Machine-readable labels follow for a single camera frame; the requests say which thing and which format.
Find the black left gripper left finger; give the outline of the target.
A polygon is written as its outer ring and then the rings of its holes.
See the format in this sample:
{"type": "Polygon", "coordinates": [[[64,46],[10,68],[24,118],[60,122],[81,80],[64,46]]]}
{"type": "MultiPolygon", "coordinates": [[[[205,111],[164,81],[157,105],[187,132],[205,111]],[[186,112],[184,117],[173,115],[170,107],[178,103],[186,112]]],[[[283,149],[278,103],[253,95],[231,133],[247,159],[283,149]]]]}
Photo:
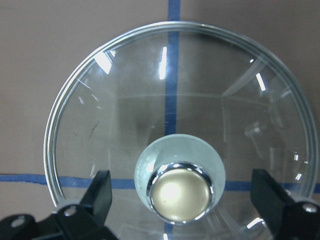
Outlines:
{"type": "Polygon", "coordinates": [[[101,170],[79,203],[65,205],[56,213],[63,239],[111,240],[112,232],[105,226],[111,204],[111,174],[101,170]]]}

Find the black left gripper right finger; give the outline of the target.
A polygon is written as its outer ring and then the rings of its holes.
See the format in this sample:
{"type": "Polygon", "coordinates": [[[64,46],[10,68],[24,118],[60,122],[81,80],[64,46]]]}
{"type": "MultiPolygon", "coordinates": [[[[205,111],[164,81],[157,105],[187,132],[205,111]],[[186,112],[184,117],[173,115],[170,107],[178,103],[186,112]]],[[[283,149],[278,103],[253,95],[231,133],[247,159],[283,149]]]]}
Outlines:
{"type": "Polygon", "coordinates": [[[264,169],[253,169],[250,200],[275,240],[318,240],[320,206],[293,198],[264,169]]]}

